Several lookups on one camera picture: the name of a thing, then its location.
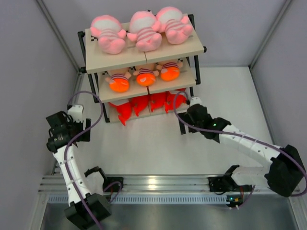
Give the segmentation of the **red shark plush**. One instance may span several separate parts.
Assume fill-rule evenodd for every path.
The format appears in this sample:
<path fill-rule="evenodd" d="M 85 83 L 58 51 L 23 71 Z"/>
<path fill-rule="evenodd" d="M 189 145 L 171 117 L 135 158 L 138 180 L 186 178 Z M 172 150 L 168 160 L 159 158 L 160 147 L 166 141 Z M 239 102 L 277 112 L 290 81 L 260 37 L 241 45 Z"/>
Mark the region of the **red shark plush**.
<path fill-rule="evenodd" d="M 166 92 L 154 93 L 150 95 L 150 110 L 162 108 L 166 102 Z"/>
<path fill-rule="evenodd" d="M 176 100 L 174 100 L 176 94 L 178 92 L 180 93 Z M 164 104 L 165 106 L 165 112 L 168 113 L 169 111 L 173 111 L 173 108 L 178 109 L 182 104 L 187 103 L 187 94 L 186 94 L 186 88 L 167 91 L 166 92 L 166 102 Z"/>

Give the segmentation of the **pink striped plush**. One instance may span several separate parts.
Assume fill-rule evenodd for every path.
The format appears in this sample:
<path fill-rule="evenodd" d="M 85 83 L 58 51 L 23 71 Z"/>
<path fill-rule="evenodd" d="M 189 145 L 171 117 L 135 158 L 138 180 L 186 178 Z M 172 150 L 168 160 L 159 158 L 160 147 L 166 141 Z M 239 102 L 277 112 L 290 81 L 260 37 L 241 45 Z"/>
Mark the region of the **pink striped plush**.
<path fill-rule="evenodd" d="M 162 42 L 160 28 L 161 23 L 151 11 L 138 11 L 130 20 L 127 38 L 142 52 L 154 51 Z"/>
<path fill-rule="evenodd" d="M 113 16 L 101 15 L 92 20 L 91 35 L 98 38 L 99 48 L 108 54 L 119 54 L 126 45 L 126 30 Z"/>

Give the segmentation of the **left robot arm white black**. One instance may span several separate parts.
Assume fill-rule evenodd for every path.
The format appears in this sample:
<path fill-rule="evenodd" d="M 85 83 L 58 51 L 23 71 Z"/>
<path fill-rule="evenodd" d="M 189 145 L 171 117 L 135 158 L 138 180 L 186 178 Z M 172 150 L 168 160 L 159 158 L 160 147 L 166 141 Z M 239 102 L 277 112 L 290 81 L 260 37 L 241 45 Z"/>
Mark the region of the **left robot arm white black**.
<path fill-rule="evenodd" d="M 102 229 L 101 221 L 111 215 L 110 204 L 104 195 L 108 179 L 101 168 L 87 171 L 79 159 L 78 141 L 89 141 L 90 132 L 83 131 L 83 124 L 74 122 L 64 111 L 46 118 L 50 125 L 47 149 L 52 152 L 60 166 L 68 193 L 66 218 L 81 230 L 96 226 Z"/>

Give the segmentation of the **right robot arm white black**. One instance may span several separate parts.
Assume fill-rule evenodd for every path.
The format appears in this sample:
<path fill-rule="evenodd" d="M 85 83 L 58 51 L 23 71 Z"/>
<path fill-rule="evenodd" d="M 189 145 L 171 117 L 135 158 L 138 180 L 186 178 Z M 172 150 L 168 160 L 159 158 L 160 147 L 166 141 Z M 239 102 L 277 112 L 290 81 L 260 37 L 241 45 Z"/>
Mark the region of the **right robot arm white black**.
<path fill-rule="evenodd" d="M 224 118 L 212 118 L 203 105 L 194 104 L 177 117 L 181 133 L 185 133 L 184 127 L 188 126 L 190 132 L 199 132 L 206 139 L 232 147 L 260 164 L 259 167 L 233 165 L 224 174 L 224 185 L 229 190 L 245 185 L 266 186 L 281 196 L 290 197 L 307 176 L 295 147 L 257 140 Z"/>

